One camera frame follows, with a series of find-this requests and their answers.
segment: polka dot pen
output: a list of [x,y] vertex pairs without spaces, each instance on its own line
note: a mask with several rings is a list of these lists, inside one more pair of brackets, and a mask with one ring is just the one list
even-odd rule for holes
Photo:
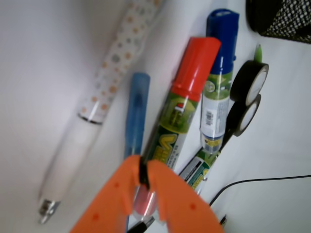
[[165,0],[133,0],[96,74],[94,85],[66,132],[41,190],[40,223],[54,214],[95,142],[120,83],[136,61]]

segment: blue cap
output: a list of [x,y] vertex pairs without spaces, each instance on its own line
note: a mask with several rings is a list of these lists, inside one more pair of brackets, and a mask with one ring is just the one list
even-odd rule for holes
[[216,37],[222,43],[210,71],[211,74],[227,74],[233,70],[238,29],[239,14],[233,11],[218,9],[208,16],[207,36]]
[[141,153],[149,83],[150,76],[148,74],[134,73],[126,119],[125,158],[132,154]]

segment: blue translucent pen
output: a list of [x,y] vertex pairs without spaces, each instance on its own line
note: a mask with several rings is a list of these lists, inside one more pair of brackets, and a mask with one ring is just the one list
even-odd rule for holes
[[130,100],[128,103],[124,159],[133,154],[141,153],[142,139],[145,128],[145,117],[149,92],[150,76],[145,73],[134,73],[131,83]]

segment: wire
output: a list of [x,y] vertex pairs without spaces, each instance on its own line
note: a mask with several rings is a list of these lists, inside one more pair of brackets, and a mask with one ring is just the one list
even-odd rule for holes
[[311,177],[311,175],[306,176],[290,176],[290,177],[277,177],[277,178],[265,178],[265,179],[252,179],[252,180],[243,180],[243,181],[237,181],[231,184],[228,184],[227,186],[223,187],[213,198],[213,200],[209,203],[210,206],[216,201],[216,199],[228,188],[231,186],[234,186],[236,184],[240,183],[247,183],[247,182],[255,182],[255,181],[279,181],[279,180],[290,180],[290,179],[300,179],[300,178],[308,178]]

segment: mesh pen holder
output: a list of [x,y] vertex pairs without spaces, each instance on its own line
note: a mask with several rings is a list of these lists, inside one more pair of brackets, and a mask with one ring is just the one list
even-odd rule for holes
[[246,0],[246,15],[262,36],[311,43],[311,0]]

